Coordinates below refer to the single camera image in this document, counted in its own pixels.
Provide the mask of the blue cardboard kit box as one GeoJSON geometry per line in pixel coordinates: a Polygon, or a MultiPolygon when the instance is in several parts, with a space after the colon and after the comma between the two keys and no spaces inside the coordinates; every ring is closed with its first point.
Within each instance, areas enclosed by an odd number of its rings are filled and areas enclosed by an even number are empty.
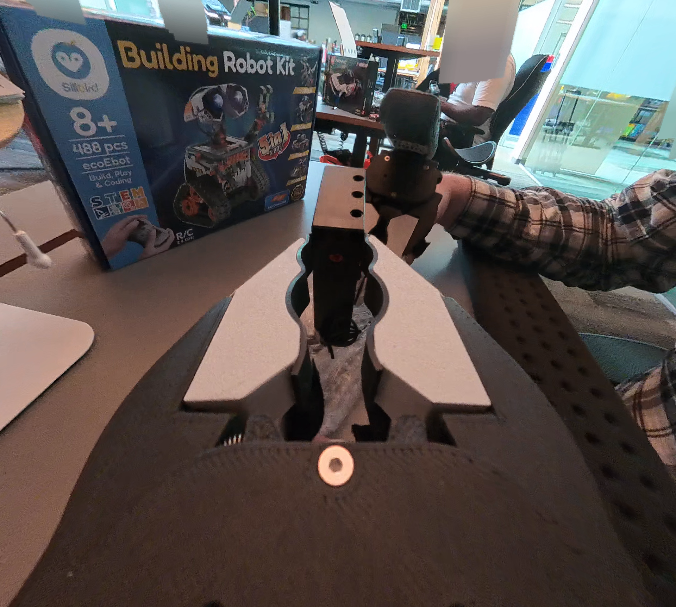
{"type": "Polygon", "coordinates": [[[302,200],[322,52],[1,4],[1,58],[93,255],[118,270],[302,200]]]}

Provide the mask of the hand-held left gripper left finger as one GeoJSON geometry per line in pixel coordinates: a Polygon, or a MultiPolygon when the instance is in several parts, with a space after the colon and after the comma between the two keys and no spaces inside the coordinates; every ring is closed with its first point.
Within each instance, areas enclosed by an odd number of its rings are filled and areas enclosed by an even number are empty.
{"type": "Polygon", "coordinates": [[[293,242],[236,289],[183,402],[188,409],[281,419],[311,404],[308,238],[293,242]]]}

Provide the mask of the brown background desk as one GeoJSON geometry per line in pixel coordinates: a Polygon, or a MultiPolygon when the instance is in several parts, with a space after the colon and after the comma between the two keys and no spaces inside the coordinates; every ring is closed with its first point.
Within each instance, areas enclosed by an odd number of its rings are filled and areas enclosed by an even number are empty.
{"type": "MultiPolygon", "coordinates": [[[[370,60],[371,57],[383,58],[386,67],[383,76],[383,92],[386,93],[393,85],[398,75],[401,60],[414,59],[420,62],[420,73],[423,79],[428,70],[428,60],[437,62],[441,52],[434,49],[411,49],[405,46],[385,43],[356,41],[358,59],[370,60]]],[[[380,142],[384,139],[384,129],[378,120],[367,116],[358,116],[337,107],[331,107],[323,100],[318,102],[315,121],[315,130],[321,133],[329,129],[337,129],[354,135],[354,144],[351,151],[350,165],[360,167],[367,156],[377,154],[380,142]]]]}

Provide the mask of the black office chair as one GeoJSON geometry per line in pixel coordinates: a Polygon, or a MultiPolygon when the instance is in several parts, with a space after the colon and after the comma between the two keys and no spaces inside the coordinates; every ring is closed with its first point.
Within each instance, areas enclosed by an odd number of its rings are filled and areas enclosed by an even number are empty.
{"type": "Polygon", "coordinates": [[[480,145],[456,149],[458,154],[456,172],[492,180],[501,186],[508,186],[511,183],[511,177],[494,172],[492,169],[497,144],[519,113],[539,94],[550,73],[552,63],[553,55],[536,54],[521,65],[515,75],[510,94],[498,105],[489,119],[487,129],[472,128],[475,135],[486,137],[486,141],[480,145]]]}

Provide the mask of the black toy car box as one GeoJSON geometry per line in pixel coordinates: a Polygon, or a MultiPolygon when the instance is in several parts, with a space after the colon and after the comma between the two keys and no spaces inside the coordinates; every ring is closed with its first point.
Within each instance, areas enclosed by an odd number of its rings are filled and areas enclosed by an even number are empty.
{"type": "Polygon", "coordinates": [[[378,62],[329,55],[326,59],[323,103],[359,117],[371,114],[378,62]]]}

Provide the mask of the black battery box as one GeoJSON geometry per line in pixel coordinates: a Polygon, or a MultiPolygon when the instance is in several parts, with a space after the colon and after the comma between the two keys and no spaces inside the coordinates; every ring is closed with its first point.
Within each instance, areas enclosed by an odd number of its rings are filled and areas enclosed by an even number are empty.
{"type": "Polygon", "coordinates": [[[365,257],[365,171],[328,165],[309,236],[314,327],[329,348],[356,340],[353,322],[365,257]]]}

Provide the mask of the person's right hand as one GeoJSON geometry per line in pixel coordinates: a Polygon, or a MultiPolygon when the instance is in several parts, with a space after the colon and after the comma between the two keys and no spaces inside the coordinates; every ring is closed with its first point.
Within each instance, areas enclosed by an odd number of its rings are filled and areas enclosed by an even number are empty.
{"type": "Polygon", "coordinates": [[[441,199],[435,222],[446,230],[451,229],[468,206],[472,194],[472,178],[456,173],[443,174],[436,193],[441,199]]]}

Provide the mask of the black perforated chair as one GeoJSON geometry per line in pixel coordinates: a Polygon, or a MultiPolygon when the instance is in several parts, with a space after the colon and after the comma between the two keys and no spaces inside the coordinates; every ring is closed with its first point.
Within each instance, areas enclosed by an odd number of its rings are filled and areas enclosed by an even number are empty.
{"type": "Polygon", "coordinates": [[[675,605],[675,481],[537,274],[459,245],[475,318],[543,392],[659,606],[675,605]]]}

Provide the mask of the white desk stand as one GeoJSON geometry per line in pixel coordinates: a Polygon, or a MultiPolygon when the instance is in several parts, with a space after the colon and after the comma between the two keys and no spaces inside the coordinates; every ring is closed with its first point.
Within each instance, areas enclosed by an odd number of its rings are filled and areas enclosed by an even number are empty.
{"type": "Polygon", "coordinates": [[[1,277],[1,430],[4,431],[91,349],[95,331],[54,307],[63,299],[65,263],[33,241],[7,212],[1,219],[23,251],[27,276],[1,277]]]}

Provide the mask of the clear plastic parts bag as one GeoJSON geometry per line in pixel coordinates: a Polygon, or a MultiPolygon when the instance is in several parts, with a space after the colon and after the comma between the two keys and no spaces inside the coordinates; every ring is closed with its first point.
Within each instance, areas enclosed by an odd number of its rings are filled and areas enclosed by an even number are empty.
{"type": "Polygon", "coordinates": [[[351,441],[351,425],[366,422],[361,368],[373,315],[360,299],[353,309],[358,330],[356,340],[347,347],[333,348],[332,353],[320,342],[314,330],[311,309],[303,318],[308,323],[309,352],[323,392],[324,418],[318,436],[320,439],[351,441]]]}

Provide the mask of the light wooden table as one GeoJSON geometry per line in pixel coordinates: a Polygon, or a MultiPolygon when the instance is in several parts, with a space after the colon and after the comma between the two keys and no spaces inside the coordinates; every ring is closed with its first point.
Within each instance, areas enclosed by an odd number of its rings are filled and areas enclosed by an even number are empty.
{"type": "Polygon", "coordinates": [[[24,121],[25,92],[1,71],[1,149],[20,132],[24,121]]]}

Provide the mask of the person's right forearm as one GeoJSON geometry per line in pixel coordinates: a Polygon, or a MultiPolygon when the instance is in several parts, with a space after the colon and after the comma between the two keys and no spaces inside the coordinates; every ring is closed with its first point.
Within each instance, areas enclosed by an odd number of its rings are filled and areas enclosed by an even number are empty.
{"type": "Polygon", "coordinates": [[[569,287],[665,293],[675,287],[675,172],[599,201],[472,178],[468,206],[446,231],[569,287]]]}

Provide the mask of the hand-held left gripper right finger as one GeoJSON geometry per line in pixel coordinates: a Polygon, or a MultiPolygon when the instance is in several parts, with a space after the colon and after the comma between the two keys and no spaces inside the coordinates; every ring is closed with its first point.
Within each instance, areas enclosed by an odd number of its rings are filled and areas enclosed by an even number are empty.
{"type": "Polygon", "coordinates": [[[383,305],[368,335],[375,403],[390,420],[492,406],[442,294],[374,236],[370,276],[383,305]]]}

